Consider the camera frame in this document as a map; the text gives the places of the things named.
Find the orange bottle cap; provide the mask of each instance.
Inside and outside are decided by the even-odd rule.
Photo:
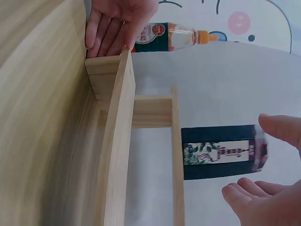
[[[208,31],[198,31],[198,43],[207,44],[210,41],[218,41],[217,35],[211,35]]]

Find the wooden plank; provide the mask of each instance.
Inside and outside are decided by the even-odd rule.
[[[100,158],[95,226],[123,226],[127,167],[135,99],[130,51],[121,55],[109,108]]]
[[[172,99],[166,96],[136,96],[133,128],[171,127]]]
[[[103,128],[84,67],[84,2],[0,9],[0,225],[91,225]]]
[[[89,76],[95,97],[98,101],[100,110],[108,113],[114,83],[116,79],[115,73],[93,74]]]
[[[172,87],[172,145],[173,145],[173,186],[174,186],[174,226],[185,225],[184,214],[184,172],[182,136],[179,116],[177,88]]]
[[[88,75],[117,73],[120,56],[104,56],[87,59],[85,62]]]

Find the wooden shelf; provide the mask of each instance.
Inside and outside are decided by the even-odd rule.
[[[172,128],[174,226],[184,226],[182,138],[177,88],[135,96],[131,53],[87,59],[85,66],[105,122],[97,180],[95,226],[124,225],[131,128]]]

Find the white table surface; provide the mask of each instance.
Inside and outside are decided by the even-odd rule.
[[[172,53],[133,54],[137,94],[179,92],[181,127],[257,123],[260,113],[301,116],[301,57],[231,42]],[[298,152],[268,137],[269,158],[251,180],[292,184],[301,178]],[[172,226],[170,129],[132,131],[127,226]],[[187,226],[239,225],[221,189],[241,176],[184,182]]]

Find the bottle label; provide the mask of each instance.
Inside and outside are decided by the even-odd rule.
[[[152,42],[157,36],[161,36],[165,32],[163,24],[147,24],[140,36],[137,37],[137,44],[147,44]]]
[[[147,24],[135,41],[132,52],[168,51],[168,23]]]

